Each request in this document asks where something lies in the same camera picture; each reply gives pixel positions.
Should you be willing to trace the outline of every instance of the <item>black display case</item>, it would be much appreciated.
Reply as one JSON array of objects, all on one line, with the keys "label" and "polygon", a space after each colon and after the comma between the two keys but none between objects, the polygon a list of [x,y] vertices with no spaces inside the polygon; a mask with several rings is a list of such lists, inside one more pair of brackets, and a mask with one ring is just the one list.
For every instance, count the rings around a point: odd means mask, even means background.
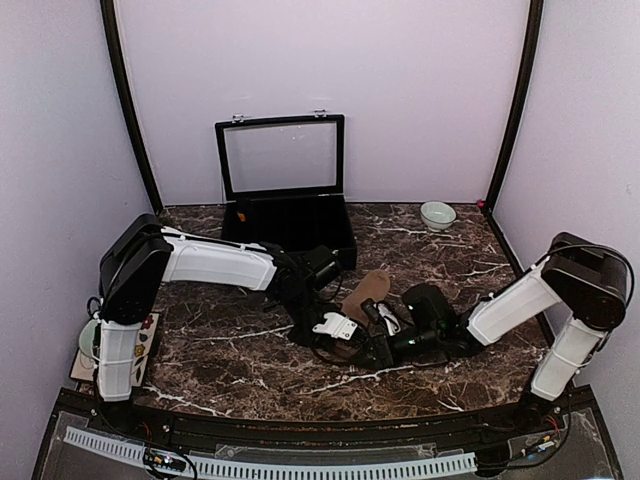
[{"label": "black display case", "polygon": [[344,200],[343,115],[216,124],[227,199],[221,237],[270,242],[290,253],[319,245],[345,270],[357,248]]}]

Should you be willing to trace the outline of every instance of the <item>clear acrylic panel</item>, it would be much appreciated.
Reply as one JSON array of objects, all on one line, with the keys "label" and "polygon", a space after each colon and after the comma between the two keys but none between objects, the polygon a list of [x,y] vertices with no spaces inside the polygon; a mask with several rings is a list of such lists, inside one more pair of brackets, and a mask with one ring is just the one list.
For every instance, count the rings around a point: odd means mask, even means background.
[{"label": "clear acrylic panel", "polygon": [[236,193],[337,183],[333,122],[230,128],[225,141]]}]

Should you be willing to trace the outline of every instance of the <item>white bracket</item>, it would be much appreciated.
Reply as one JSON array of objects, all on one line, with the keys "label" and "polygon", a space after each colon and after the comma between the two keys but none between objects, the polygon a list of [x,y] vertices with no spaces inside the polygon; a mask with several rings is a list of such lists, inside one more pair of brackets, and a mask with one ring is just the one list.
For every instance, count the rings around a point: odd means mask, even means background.
[{"label": "white bracket", "polygon": [[314,333],[323,333],[325,335],[331,335],[332,338],[349,340],[358,327],[358,325],[349,320],[348,317],[336,312],[325,313],[324,319],[324,323],[318,323],[313,327]]}]

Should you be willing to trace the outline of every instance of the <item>lavender wall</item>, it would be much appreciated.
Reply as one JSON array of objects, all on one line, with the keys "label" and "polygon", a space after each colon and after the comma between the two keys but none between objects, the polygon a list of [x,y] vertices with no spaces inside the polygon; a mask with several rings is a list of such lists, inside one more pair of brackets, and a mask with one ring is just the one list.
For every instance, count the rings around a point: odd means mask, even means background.
[{"label": "lavender wall", "polygon": [[527,0],[119,1],[133,94],[167,204],[220,203],[213,124],[347,115],[352,201],[484,196]]},{"label": "lavender wall", "polygon": [[[640,275],[640,4],[545,6],[531,90],[497,219],[525,263],[567,230]],[[553,320],[561,320],[554,312]],[[578,376],[592,383],[626,471],[640,474],[640,303]]]},{"label": "lavender wall", "polygon": [[0,2],[0,477],[30,478],[102,253],[150,207],[97,1]]}]

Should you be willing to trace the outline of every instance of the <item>brown marble surface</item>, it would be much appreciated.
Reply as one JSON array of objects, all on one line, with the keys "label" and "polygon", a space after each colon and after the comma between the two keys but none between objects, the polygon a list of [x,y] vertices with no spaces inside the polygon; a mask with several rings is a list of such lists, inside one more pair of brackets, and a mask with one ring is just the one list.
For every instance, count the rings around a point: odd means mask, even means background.
[{"label": "brown marble surface", "polygon": [[[399,295],[430,282],[457,311],[513,279],[511,268],[474,205],[456,205],[458,219],[443,234],[426,230],[419,205],[349,205],[358,244],[358,268],[345,276],[340,298],[366,272],[385,269],[388,297],[408,317]],[[216,236],[223,207],[171,207],[163,222]],[[265,314],[240,288],[164,285],[157,354],[150,359],[139,404],[245,419],[382,420],[474,410],[516,401],[546,350],[530,320],[471,359],[424,367],[433,358],[372,373],[334,367],[291,344],[290,321],[280,309]]]}]

